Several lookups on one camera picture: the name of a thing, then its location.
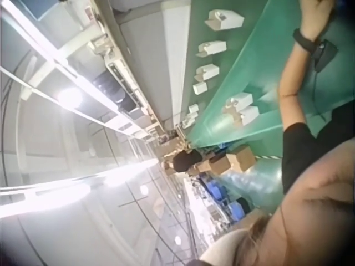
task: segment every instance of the black wristband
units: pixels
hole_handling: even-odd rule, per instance
[[[317,45],[311,40],[308,40],[306,37],[304,37],[301,34],[300,29],[295,29],[295,31],[293,32],[293,38],[304,50],[310,52],[311,54],[316,51]]]

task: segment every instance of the white box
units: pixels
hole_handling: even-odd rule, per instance
[[[183,129],[187,129],[188,127],[192,126],[195,121],[196,121],[196,120],[195,120],[194,118],[188,119],[188,120],[185,119],[185,120],[182,122],[182,128],[183,128]]]
[[[213,64],[203,65],[196,69],[195,79],[198,82],[203,82],[207,79],[211,79],[214,76],[219,75],[219,73],[220,73],[220,68],[217,67],[216,65]]]
[[[199,116],[198,112],[191,112],[189,114],[187,114],[186,117],[188,117],[189,119],[196,119]]]
[[[193,87],[194,87],[194,92],[196,95],[204,93],[208,89],[207,83],[205,83],[205,82],[200,82],[198,84],[195,84]]]
[[[198,112],[199,111],[199,105],[198,104],[194,104],[194,105],[189,106],[189,111],[190,111],[190,113]]]
[[[244,17],[232,10],[215,9],[210,11],[205,23],[214,31],[240,28],[243,26]]]
[[[253,95],[250,93],[238,93],[230,97],[230,103],[234,106],[236,111],[239,112],[253,103]]]
[[[256,106],[248,106],[239,112],[242,118],[243,126],[253,122],[259,114],[259,108]]]
[[[202,43],[199,45],[198,57],[208,57],[211,54],[221,53],[227,50],[227,43],[221,40],[213,42]]]

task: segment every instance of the beige top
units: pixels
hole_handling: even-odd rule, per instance
[[[201,256],[200,260],[212,266],[233,266],[235,251],[247,229],[235,230],[221,237]]]

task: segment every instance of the hair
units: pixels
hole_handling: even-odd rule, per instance
[[[240,240],[240,243],[235,250],[233,266],[246,265],[247,257],[253,249],[255,249],[257,253],[258,246],[265,233],[269,220],[270,216],[262,216],[250,227],[248,234]],[[256,265],[257,262],[258,254],[255,261],[248,265]]]

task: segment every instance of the fist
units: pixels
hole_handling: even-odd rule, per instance
[[[300,0],[302,23],[300,31],[304,37],[315,41],[325,29],[335,0]]]

